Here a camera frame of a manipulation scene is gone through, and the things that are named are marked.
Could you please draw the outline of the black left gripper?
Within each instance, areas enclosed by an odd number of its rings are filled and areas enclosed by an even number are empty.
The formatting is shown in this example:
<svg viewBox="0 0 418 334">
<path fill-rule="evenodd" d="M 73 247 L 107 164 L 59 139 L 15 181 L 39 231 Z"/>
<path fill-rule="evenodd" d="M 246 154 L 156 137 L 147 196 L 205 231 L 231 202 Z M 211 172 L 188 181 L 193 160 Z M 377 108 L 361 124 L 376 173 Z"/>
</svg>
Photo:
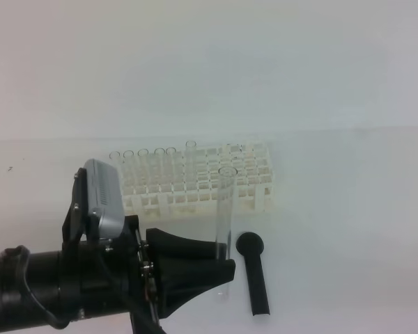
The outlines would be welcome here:
<svg viewBox="0 0 418 334">
<path fill-rule="evenodd" d="M 63 269 L 80 270 L 81 283 L 85 284 L 89 273 L 85 266 L 90 264 L 94 270 L 92 278 L 104 280 L 114 298 L 130 313 L 134 333 L 159 333 L 159 318 L 167 318 L 198 295 L 234 279 L 235 261 L 227 260 L 226 244 L 147 229 L 148 252 L 152 257 L 161 257 L 154 263 L 158 317 L 155 284 L 150 282 L 152 262 L 141 239 L 139 218 L 125 215 L 121 235 L 101 239 L 98 219 L 88 215 L 84 167 L 75 173 L 72 202 L 62 233 Z"/>
</svg>

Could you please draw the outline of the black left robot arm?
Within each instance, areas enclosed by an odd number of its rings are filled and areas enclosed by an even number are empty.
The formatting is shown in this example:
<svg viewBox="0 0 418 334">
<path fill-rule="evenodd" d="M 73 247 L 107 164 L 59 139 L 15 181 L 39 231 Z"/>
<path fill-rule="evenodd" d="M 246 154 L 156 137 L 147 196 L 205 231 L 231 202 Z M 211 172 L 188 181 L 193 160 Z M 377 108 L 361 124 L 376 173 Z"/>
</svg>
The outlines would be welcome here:
<svg viewBox="0 0 418 334">
<path fill-rule="evenodd" d="M 142 232 L 137 216 L 105 241 L 88 213 L 87 172 L 75 174 L 61 250 L 0 252 L 0 333 L 37 326 L 57 330 L 82 319 L 128 313 L 133 333 L 161 333 L 160 320 L 198 295 L 231 282 L 228 246 Z"/>
</svg>

